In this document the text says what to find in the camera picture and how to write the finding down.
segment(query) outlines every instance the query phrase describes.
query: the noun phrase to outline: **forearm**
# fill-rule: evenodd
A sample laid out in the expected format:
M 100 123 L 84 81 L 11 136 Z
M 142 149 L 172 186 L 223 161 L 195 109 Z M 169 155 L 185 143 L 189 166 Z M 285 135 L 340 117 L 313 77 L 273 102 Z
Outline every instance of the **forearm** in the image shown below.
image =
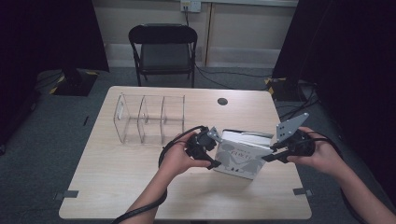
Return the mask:
M 151 179 L 151 181 L 143 190 L 143 192 L 140 194 L 140 196 L 131 205 L 131 207 L 128 209 L 127 212 L 143 207 L 160 199 L 161 196 L 163 196 L 163 194 L 165 193 L 166 188 L 171 183 L 173 178 L 174 176 L 159 170 L 157 174 Z M 157 210 L 158 207 L 153 208 L 147 212 L 129 218 L 121 223 L 122 224 L 152 223 L 154 221 L 155 215 L 157 214 Z
M 349 203 L 368 223 L 396 223 L 396 217 L 364 185 L 359 177 L 345 165 L 343 172 L 335 176 Z

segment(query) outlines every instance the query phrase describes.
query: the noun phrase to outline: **light wood tabletop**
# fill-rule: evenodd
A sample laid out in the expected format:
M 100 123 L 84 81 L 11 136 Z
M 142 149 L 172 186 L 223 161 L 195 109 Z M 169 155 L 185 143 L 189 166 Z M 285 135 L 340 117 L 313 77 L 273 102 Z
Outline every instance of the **light wood tabletop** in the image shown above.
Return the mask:
M 161 144 L 123 144 L 113 121 L 121 93 L 185 96 L 185 129 L 204 125 L 224 129 L 276 133 L 279 118 L 266 91 L 112 87 L 109 89 L 87 146 L 64 198 L 60 217 L 114 219 L 139 196 L 158 169 Z M 225 98 L 227 105 L 220 105 Z M 208 152 L 214 158 L 216 149 Z M 254 180 L 205 168 L 177 176 L 157 219 L 257 220 L 308 219 L 311 209 L 294 163 L 267 162 Z

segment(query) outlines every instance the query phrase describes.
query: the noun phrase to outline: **gray carpet floor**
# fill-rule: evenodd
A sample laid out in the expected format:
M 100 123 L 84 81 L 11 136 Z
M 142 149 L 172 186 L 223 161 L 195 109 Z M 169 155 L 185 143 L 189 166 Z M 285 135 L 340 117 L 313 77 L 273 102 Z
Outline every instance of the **gray carpet floor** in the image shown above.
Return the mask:
M 216 74 L 197 71 L 195 88 L 237 89 L 265 91 L 264 80 L 271 69 L 205 68 Z M 106 92 L 111 86 L 137 86 L 133 68 L 111 68 L 101 72 L 90 94 L 84 96 L 58 96 L 49 94 L 59 71 L 40 74 L 37 88 L 42 92 L 38 104 L 7 142 L 7 152 L 0 157 L 0 223 L 109 223 L 110 220 L 63 220 L 59 218 L 61 201 L 54 200 L 56 193 L 68 189 L 78 161 L 88 141 Z M 187 76 L 150 77 L 143 86 L 189 88 Z M 278 115 L 286 119 L 290 111 L 301 102 L 275 102 Z M 377 197 L 391 209 L 386 194 L 375 182 L 364 162 L 354 150 L 340 140 L 342 136 L 335 120 L 321 104 L 314 104 L 295 115 L 308 112 L 305 122 L 318 132 L 328 135 L 343 151 L 346 162 L 355 170 Z M 340 189 L 333 179 L 316 170 L 298 166 L 306 189 L 314 195 L 308 198 L 312 217 L 308 220 L 223 221 L 209 223 L 359 223 L 347 209 Z M 156 221 L 189 223 L 186 221 Z

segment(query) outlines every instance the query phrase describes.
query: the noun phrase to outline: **person's left hand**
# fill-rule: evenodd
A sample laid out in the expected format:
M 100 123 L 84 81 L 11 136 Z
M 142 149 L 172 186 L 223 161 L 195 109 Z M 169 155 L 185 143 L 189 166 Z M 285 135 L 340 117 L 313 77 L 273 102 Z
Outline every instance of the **person's left hand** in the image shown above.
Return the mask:
M 186 147 L 186 142 L 193 134 L 195 134 L 195 132 L 187 133 L 178 139 L 176 144 L 169 148 L 163 158 L 160 170 L 164 170 L 169 175 L 175 177 L 183 174 L 191 167 L 210 166 L 210 161 L 194 160 L 185 152 L 184 148 Z

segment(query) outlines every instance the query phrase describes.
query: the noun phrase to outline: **transparent divider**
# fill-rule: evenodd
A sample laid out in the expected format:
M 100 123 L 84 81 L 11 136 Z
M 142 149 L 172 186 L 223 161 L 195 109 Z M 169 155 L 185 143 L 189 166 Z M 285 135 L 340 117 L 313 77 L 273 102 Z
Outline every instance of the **transparent divider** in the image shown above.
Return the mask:
M 121 94 L 114 124 L 123 144 L 164 144 L 184 132 L 184 96 Z

